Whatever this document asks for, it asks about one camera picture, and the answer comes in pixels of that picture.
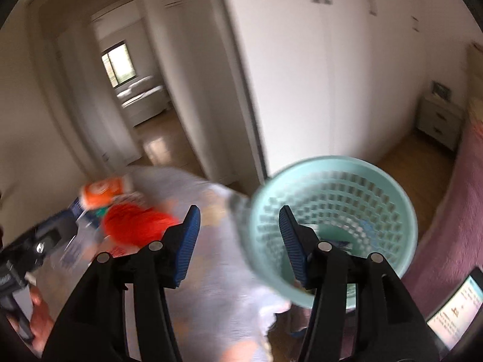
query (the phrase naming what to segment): nightstand drawer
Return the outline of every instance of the nightstand drawer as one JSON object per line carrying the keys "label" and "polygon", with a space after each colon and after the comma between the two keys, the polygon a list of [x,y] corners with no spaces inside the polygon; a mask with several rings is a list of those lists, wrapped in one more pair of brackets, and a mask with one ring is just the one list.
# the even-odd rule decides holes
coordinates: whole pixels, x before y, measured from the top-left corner
{"label": "nightstand drawer", "polygon": [[421,117],[426,116],[424,118],[429,117],[433,121],[439,121],[455,131],[459,131],[460,129],[460,118],[432,102],[422,102],[420,114]]}
{"label": "nightstand drawer", "polygon": [[459,139],[459,125],[453,129],[447,121],[434,115],[421,113],[419,115],[418,129],[438,140],[441,144],[455,150]]}

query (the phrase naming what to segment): laundry basket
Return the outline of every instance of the laundry basket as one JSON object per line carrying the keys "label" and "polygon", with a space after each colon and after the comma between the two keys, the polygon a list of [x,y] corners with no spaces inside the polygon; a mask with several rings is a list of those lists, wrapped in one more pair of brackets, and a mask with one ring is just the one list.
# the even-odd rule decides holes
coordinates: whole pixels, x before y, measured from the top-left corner
{"label": "laundry basket", "polygon": [[[401,277],[417,243],[417,222],[405,191],[381,169],[359,159],[321,157],[283,170],[259,188],[252,200],[245,239],[255,272],[294,304],[311,308],[313,295],[295,284],[278,225],[282,206],[297,222],[314,229],[319,239],[340,241],[352,255],[385,256]],[[356,306],[349,285],[347,309]]]}

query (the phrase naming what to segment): human hand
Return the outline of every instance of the human hand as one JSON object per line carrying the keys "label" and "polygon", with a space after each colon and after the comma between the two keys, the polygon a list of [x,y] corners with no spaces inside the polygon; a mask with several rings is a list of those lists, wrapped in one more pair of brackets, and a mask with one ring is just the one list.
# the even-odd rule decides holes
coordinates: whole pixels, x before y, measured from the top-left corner
{"label": "human hand", "polygon": [[[33,303],[32,318],[30,320],[30,330],[34,335],[32,349],[42,353],[47,343],[47,339],[54,327],[54,320],[50,317],[49,305],[44,301],[40,290],[36,286],[30,287],[30,297]],[[8,318],[10,324],[18,332],[19,326],[16,320]]]}

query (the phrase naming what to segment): window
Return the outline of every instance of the window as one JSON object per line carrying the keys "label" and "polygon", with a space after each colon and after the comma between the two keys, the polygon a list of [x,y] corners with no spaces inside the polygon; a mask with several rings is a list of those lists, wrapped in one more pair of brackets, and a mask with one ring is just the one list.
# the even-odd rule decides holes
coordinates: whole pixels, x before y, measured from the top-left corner
{"label": "window", "polygon": [[119,42],[103,52],[102,62],[114,88],[136,77],[125,42]]}

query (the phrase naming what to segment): orange container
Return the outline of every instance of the orange container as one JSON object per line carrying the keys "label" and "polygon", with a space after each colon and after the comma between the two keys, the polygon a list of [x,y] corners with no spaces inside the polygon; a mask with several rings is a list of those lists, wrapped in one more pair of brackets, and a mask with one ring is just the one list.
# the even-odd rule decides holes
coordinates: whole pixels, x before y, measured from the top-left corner
{"label": "orange container", "polygon": [[116,196],[133,191],[130,176],[113,177],[84,185],[79,194],[79,201],[83,209],[97,209],[110,205]]}

